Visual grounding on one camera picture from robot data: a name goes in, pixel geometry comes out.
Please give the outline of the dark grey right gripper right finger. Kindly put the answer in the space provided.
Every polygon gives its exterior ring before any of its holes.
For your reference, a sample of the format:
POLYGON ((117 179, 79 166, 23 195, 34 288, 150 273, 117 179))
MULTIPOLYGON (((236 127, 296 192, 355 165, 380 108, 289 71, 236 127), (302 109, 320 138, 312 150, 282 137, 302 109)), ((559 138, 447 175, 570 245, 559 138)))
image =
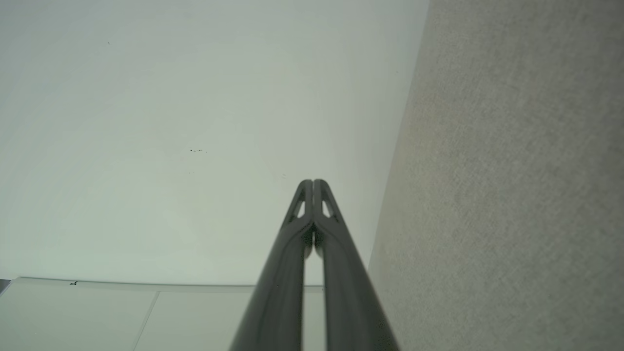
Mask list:
POLYGON ((313 182, 314 246, 323 260, 326 348, 398 351, 399 345, 329 184, 313 182))

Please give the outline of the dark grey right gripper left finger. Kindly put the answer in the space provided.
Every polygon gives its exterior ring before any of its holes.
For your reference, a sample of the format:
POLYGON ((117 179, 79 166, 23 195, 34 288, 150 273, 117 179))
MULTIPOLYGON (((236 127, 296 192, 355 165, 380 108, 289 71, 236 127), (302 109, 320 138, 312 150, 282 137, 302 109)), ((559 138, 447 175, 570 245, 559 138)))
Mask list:
POLYGON ((299 183, 235 333, 232 351, 300 351, 305 260, 313 245, 313 182, 299 183))

